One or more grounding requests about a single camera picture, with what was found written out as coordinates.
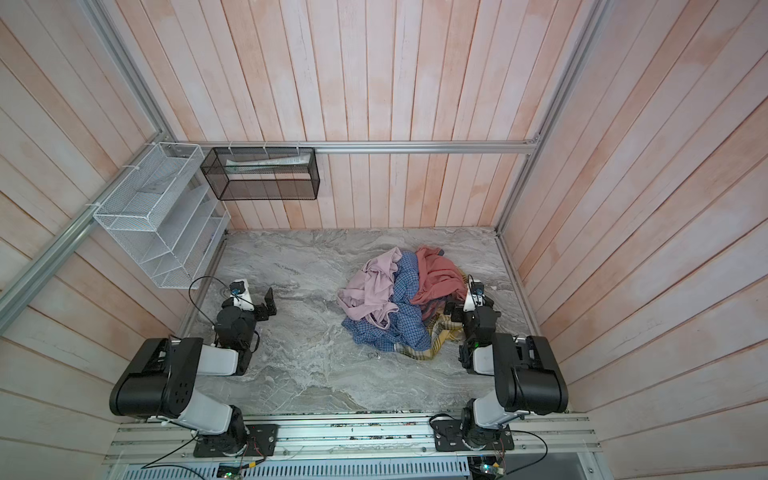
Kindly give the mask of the yellow plaid cloth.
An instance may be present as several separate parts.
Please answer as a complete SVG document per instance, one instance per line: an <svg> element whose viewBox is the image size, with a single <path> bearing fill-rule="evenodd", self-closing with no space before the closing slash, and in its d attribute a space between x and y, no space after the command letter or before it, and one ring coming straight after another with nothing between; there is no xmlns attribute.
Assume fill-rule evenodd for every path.
<svg viewBox="0 0 768 480"><path fill-rule="evenodd" d="M459 270L448 276L428 280L428 289L419 292L418 272L402 272L396 276L393 300L399 311L392 315L396 330L392 341L396 353L415 360L431 360L446 342L463 338L463 303L466 299L467 276Z"/></svg>

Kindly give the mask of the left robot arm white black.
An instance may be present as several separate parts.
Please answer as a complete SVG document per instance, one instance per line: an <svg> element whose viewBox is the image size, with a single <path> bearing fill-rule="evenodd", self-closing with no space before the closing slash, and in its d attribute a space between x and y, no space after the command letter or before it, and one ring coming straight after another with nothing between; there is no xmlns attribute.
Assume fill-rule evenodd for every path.
<svg viewBox="0 0 768 480"><path fill-rule="evenodd" d="M278 426L250 424L242 410L202 393L200 377L245 375L260 346L257 324L277 314L274 292L251 300L245 281L229 286L213 322L214 342L173 336L146 340L113 387L109 409L116 416L160 420L193 432L196 458L256 456L276 448Z"/></svg>

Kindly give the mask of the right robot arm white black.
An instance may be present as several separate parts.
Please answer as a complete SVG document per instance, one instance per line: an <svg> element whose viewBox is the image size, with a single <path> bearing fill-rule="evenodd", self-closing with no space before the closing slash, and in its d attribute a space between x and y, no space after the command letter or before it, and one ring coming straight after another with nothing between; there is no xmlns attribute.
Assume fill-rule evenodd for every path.
<svg viewBox="0 0 768 480"><path fill-rule="evenodd" d="M512 421L566 411L566 382L545 337L497 332L500 313L489 305L470 310L452 305L449 312L464 333L459 348L462 367L470 374L491 377L494 387L470 400L460 418L437 414L428 420L437 451L512 449Z"/></svg>

